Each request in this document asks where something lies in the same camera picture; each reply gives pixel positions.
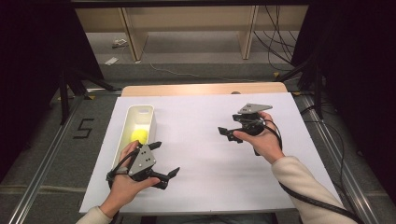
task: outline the wire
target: wire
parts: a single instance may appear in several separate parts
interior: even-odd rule
[[[283,60],[285,63],[290,63],[290,61],[288,59],[285,59],[284,57],[282,57],[280,54],[278,54],[276,51],[274,51],[273,49],[271,49],[267,44],[265,44],[260,38],[259,36],[256,34],[256,32],[253,32],[253,34],[259,39],[259,41],[262,43],[262,45],[268,49],[268,51],[271,51],[271,53],[273,53],[276,57],[278,57],[279,59]]]
[[[314,105],[311,105],[311,106],[307,107],[306,109],[300,111],[300,115],[303,115],[304,113],[306,113],[307,111],[312,110],[312,109],[315,109]]]
[[[117,171],[120,169],[123,163],[125,163],[130,157],[136,156],[139,154],[140,148],[137,148],[136,150],[130,152],[128,155],[126,155],[120,162],[117,164],[117,166],[112,169],[110,172],[107,173],[106,180],[108,182],[108,186],[111,188],[113,185],[113,180],[114,176],[116,176]]]
[[[279,30],[280,30],[280,29],[279,29],[280,7],[279,7],[279,6],[276,6],[276,22],[274,22],[273,17],[271,16],[271,14],[270,14],[270,12],[269,12],[267,6],[265,6],[265,10],[267,11],[268,16],[269,16],[269,18],[270,18],[270,20],[271,20],[271,23],[272,23],[273,26],[274,26],[274,33],[273,33],[272,39],[274,39],[275,33],[277,33],[278,36],[279,36],[280,42],[282,42],[282,45],[281,45],[281,46],[282,46],[282,49],[285,51],[285,54],[286,54],[287,58],[288,58],[289,61],[290,61],[290,58],[289,58],[288,53],[290,54],[290,56],[292,56],[292,54],[291,54],[291,52],[290,52],[288,46],[285,45],[286,42],[285,42],[285,40],[283,39],[282,35],[281,35],[280,32],[279,32]]]
[[[306,122],[317,122],[317,123],[326,125],[326,123],[320,122],[320,121],[306,121]],[[282,145],[281,145],[280,131],[279,131],[279,129],[277,128],[277,126],[276,126],[276,130],[277,130],[277,132],[279,133],[279,135],[278,135],[277,133],[275,133],[274,130],[272,130],[273,132],[271,132],[271,133],[273,133],[273,134],[277,137],[277,139],[278,139],[278,141],[279,141],[279,146],[281,147]],[[339,137],[341,138],[341,134],[340,134],[336,129],[334,129],[334,130],[337,132],[337,134],[338,134]],[[344,148],[344,141],[341,141],[341,142],[342,142],[343,154],[342,154],[342,159],[341,159],[341,172],[340,172],[341,174],[340,174],[340,181],[341,181],[341,184],[343,184],[342,170],[343,170],[343,167],[344,167],[345,148]],[[356,222],[359,223],[359,224],[363,223],[363,222],[361,221],[361,219],[360,219],[358,216],[356,216],[356,211],[353,209],[353,206],[351,206],[352,209],[353,209],[353,213],[351,213],[351,212],[349,212],[348,210],[346,210],[346,209],[344,209],[344,208],[340,208],[340,207],[334,206],[334,205],[332,205],[332,204],[324,203],[324,202],[315,200],[315,199],[313,199],[313,198],[306,197],[306,196],[304,196],[304,195],[302,195],[302,194],[300,194],[300,193],[295,192],[295,191],[292,190],[292,189],[289,189],[288,187],[284,186],[284,185],[283,185],[282,183],[280,183],[280,182],[279,182],[279,185],[280,185],[280,187],[281,187],[283,190],[285,190],[291,197],[293,197],[293,198],[295,198],[295,199],[297,199],[297,200],[300,200],[300,201],[305,202],[305,203],[312,204],[312,205],[317,206],[317,207],[321,207],[321,208],[327,209],[327,210],[329,210],[329,211],[332,211],[332,212],[334,212],[334,213],[338,213],[338,214],[340,214],[340,215],[342,215],[342,216],[345,216],[345,217],[349,217],[349,218],[351,218],[352,220],[356,221]]]
[[[294,39],[294,41],[296,41],[297,42],[297,38],[296,37],[294,37],[294,35],[291,33],[291,31],[289,31],[289,34],[291,35],[291,37]]]
[[[342,191],[342,193],[344,194],[344,196],[345,196],[345,198],[346,198],[346,201],[348,202],[349,206],[351,207],[351,209],[353,210],[353,212],[356,214],[356,210],[355,210],[355,208],[353,207],[352,202],[351,202],[351,201],[349,200],[349,198],[347,197],[347,192],[346,192],[345,186],[344,186],[343,172],[344,172],[344,161],[345,161],[345,146],[344,146],[344,140],[343,140],[343,138],[342,138],[342,135],[341,135],[332,125],[330,125],[330,124],[328,124],[328,123],[325,123],[325,122],[323,122],[323,121],[308,120],[308,121],[305,121],[305,123],[318,123],[318,124],[321,124],[321,125],[324,125],[324,126],[326,126],[326,127],[329,127],[329,128],[331,128],[331,129],[333,129],[333,130],[337,133],[338,138],[339,138],[340,141],[341,141],[342,155],[341,155],[341,166],[340,166],[340,176],[339,176],[339,181],[340,181],[341,186],[336,185],[336,187],[339,188],[339,189]]]
[[[253,80],[253,79],[243,79],[243,78],[227,78],[227,77],[204,77],[204,76],[199,76],[199,75],[195,75],[195,74],[191,74],[191,73],[176,73],[176,72],[172,72],[170,70],[167,69],[162,69],[162,68],[156,68],[154,67],[154,65],[152,65],[151,61],[149,60],[149,57],[146,55],[146,58],[148,59],[148,63],[149,65],[156,71],[162,71],[162,72],[167,72],[173,75],[177,75],[177,76],[190,76],[190,77],[198,77],[198,78],[216,78],[216,79],[222,79],[222,80],[226,80],[226,81],[246,81],[246,82],[259,82],[258,80]]]
[[[265,31],[262,31],[264,34],[265,34],[265,36],[267,36],[269,39],[271,39],[271,36],[269,36],[267,33],[265,33]],[[280,44],[280,45],[287,45],[288,47],[291,47],[291,48],[295,48],[293,45],[290,45],[290,44],[286,44],[286,43],[282,43],[282,42],[279,42],[279,41],[277,41],[277,40],[273,40],[274,42],[276,42],[277,44]]]

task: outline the black cable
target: black cable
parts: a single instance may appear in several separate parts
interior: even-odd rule
[[[288,50],[288,53],[290,54],[290,57],[292,57],[292,54],[288,48],[288,46],[286,46],[286,42],[283,39],[282,35],[280,34],[280,27],[279,27],[279,15],[280,15],[280,6],[276,6],[276,31],[277,31],[277,35],[279,36],[279,40],[280,42],[282,42],[282,49],[283,51],[285,51],[285,48]]]
[[[304,113],[306,113],[307,111],[312,110],[312,109],[315,109],[315,106],[314,106],[314,105],[311,105],[311,106],[307,107],[306,109],[300,111],[300,114],[302,115],[302,114],[304,114]]]
[[[294,39],[294,41],[296,41],[297,42],[297,38],[296,37],[294,37],[294,35],[291,33],[291,31],[289,31],[289,34],[291,35],[291,37]]]
[[[264,34],[265,34],[265,36],[267,36],[268,37],[268,39],[271,39],[271,36],[269,36],[267,33],[265,33],[265,31],[262,31]],[[273,40],[274,42],[276,42],[277,44],[280,44],[280,45],[282,45],[282,44],[284,44],[284,43],[281,43],[281,42],[279,42],[279,41],[277,41],[277,40]],[[291,47],[291,48],[295,48],[293,45],[290,45],[290,44],[284,44],[284,45],[287,45],[288,47]]]
[[[280,142],[279,142],[279,146],[281,146],[280,130],[277,128],[277,126],[276,126],[276,130],[277,130],[277,132],[279,133],[279,135],[278,135],[274,130],[272,130],[271,133],[273,133],[273,134],[276,136],[276,138],[280,141]],[[341,169],[343,168],[343,164],[344,164],[344,155],[345,155],[345,151],[343,150],[343,159],[341,160],[341,163],[342,163]],[[341,180],[341,183],[343,183],[343,181],[342,181],[342,173],[341,173],[341,175],[340,175],[340,180]],[[317,206],[317,207],[321,207],[321,208],[327,209],[327,210],[329,210],[329,211],[332,211],[332,212],[334,212],[334,213],[337,213],[337,214],[342,215],[342,216],[345,216],[345,217],[349,217],[350,219],[354,220],[355,222],[357,222],[357,223],[359,223],[359,224],[364,224],[364,222],[363,222],[358,216],[355,215],[355,214],[356,214],[355,210],[354,210],[354,213],[351,213],[351,212],[347,211],[347,210],[344,209],[344,208],[340,208],[340,207],[334,206],[334,205],[332,205],[332,204],[324,203],[324,202],[321,202],[321,201],[318,201],[318,200],[315,200],[315,199],[306,197],[306,196],[304,196],[304,195],[302,195],[302,194],[299,194],[299,193],[293,191],[292,189],[289,189],[288,187],[284,186],[284,185],[283,185],[282,183],[280,183],[280,182],[279,182],[279,185],[280,185],[280,187],[281,187],[283,190],[285,190],[291,197],[293,197],[293,198],[295,198],[295,199],[297,199],[297,200],[300,200],[300,201],[302,201],[302,202],[304,202],[304,203],[312,204],[312,205]]]
[[[317,206],[317,207],[321,207],[321,208],[330,210],[330,211],[335,212],[335,213],[338,213],[338,214],[340,214],[340,215],[342,215],[342,216],[349,217],[350,219],[356,221],[356,222],[359,223],[359,224],[361,224],[361,223],[364,224],[363,221],[361,221],[360,218],[358,218],[355,214],[353,214],[353,213],[347,211],[347,210],[344,209],[344,208],[340,208],[340,207],[334,206],[334,205],[329,204],[329,203],[324,203],[324,202],[315,200],[315,199],[313,199],[313,198],[306,197],[306,196],[304,196],[304,195],[301,195],[301,194],[299,194],[299,193],[293,191],[292,189],[289,189],[288,187],[284,186],[284,185],[281,184],[281,183],[279,183],[279,184],[280,184],[280,187],[281,187],[283,190],[285,190],[291,197],[293,197],[293,198],[295,198],[295,199],[298,199],[298,200],[300,200],[300,201],[302,201],[302,202],[304,202],[304,203],[309,203],[309,204],[312,204],[312,205],[314,205],[314,206]]]
[[[119,164],[117,164],[117,166],[112,169],[110,172],[107,173],[106,176],[106,180],[108,182],[108,186],[111,188],[113,185],[113,180],[114,180],[114,176],[117,174],[117,171],[120,169],[120,167],[122,166],[123,163],[125,163],[130,157],[132,157],[133,155],[137,155],[139,153],[140,149],[137,148],[136,150],[128,153],[128,155],[126,155],[120,162]]]
[[[259,39],[259,41],[262,43],[262,45],[268,50],[271,51],[271,53],[273,53],[276,57],[278,57],[279,59],[283,60],[285,63],[290,63],[290,61],[288,61],[288,59],[285,59],[284,57],[282,57],[280,54],[278,54],[276,51],[274,51],[273,49],[271,49],[268,45],[266,45],[260,38],[259,36],[256,34],[256,32],[254,31],[253,34]]]
[[[274,22],[274,20],[273,20],[273,18],[272,18],[272,16],[271,16],[271,14],[270,14],[270,12],[269,12],[267,6],[265,6],[265,10],[267,11],[268,16],[269,16],[269,18],[270,18],[270,20],[271,20],[271,23],[273,24],[274,29],[275,29],[275,30],[274,30],[274,33],[273,33],[272,39],[274,39],[275,33],[277,33],[278,36],[279,36],[280,42],[283,43],[283,44],[282,44],[282,49],[285,51],[284,45],[286,44],[286,42],[284,41],[282,35],[281,35],[280,32],[279,32],[279,14],[280,14],[280,7],[279,7],[279,6],[276,6],[276,23]],[[292,56],[291,53],[290,53],[290,51],[289,51],[289,48],[288,48],[287,46],[285,46],[285,47],[286,47],[286,49],[288,50],[290,56]],[[285,51],[285,55],[286,55],[286,57],[287,57],[287,58],[289,59],[289,61],[290,61],[289,55],[288,55],[288,53],[287,53],[286,51]]]
[[[345,160],[345,146],[344,146],[344,140],[343,140],[341,134],[332,125],[330,125],[328,123],[325,123],[325,122],[322,122],[322,121],[309,120],[309,121],[305,121],[305,123],[319,123],[319,124],[325,125],[326,127],[329,127],[331,129],[333,129],[337,133],[338,138],[341,141],[341,150],[342,150],[340,176],[339,176],[341,186],[337,186],[337,187],[343,192],[343,194],[344,194],[344,196],[346,198],[346,201],[348,202],[348,204],[351,207],[351,209],[353,210],[353,212],[356,214],[356,210],[355,210],[354,206],[352,205],[352,202],[347,197],[347,192],[346,192],[345,186],[344,186],[343,172],[344,172],[344,160]]]

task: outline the beige sleeve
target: beige sleeve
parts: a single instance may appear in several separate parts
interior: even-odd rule
[[[309,198],[344,208],[344,206],[312,176],[311,172],[300,163],[297,158],[281,158],[273,163],[272,170],[276,179],[289,189]],[[327,209],[301,202],[293,197],[290,198],[297,210],[299,210],[304,224],[356,223],[348,217],[344,217]]]
[[[91,208],[77,224],[108,224],[111,218],[106,216],[98,206]]]

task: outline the black plastic part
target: black plastic part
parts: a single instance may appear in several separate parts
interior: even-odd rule
[[[160,147],[162,142],[155,142],[148,145],[149,149],[154,150],[155,148]]]
[[[225,128],[218,127],[219,133],[221,135],[227,136],[229,141],[235,141],[237,143],[242,143],[243,141],[235,136],[233,136],[233,131],[240,131],[248,133],[250,135],[257,135],[264,131],[264,125],[260,122],[261,118],[258,113],[253,114],[243,114],[243,115],[233,115],[233,120],[242,124],[240,129],[227,130]]]
[[[169,174],[168,174],[169,178],[175,177],[179,170],[180,170],[180,167],[177,167],[175,170],[169,172]]]
[[[151,170],[152,166],[146,168],[145,170],[140,171],[137,174],[131,175],[132,180],[134,181],[142,181],[150,176],[152,176],[153,171]]]
[[[168,182],[171,179],[168,175],[163,175],[156,172],[152,172],[151,177],[157,177],[161,180],[160,183],[152,186],[157,189],[166,189],[166,187],[168,187]]]

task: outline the person's left hand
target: person's left hand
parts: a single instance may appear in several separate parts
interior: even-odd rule
[[[137,145],[137,141],[128,144],[120,154],[120,161],[134,151]],[[126,160],[121,167],[126,167],[130,160]],[[130,203],[140,190],[156,185],[159,182],[160,179],[156,177],[149,177],[143,181],[136,182],[128,175],[116,175],[111,191],[100,206],[100,209],[106,216],[112,218],[125,204]]]

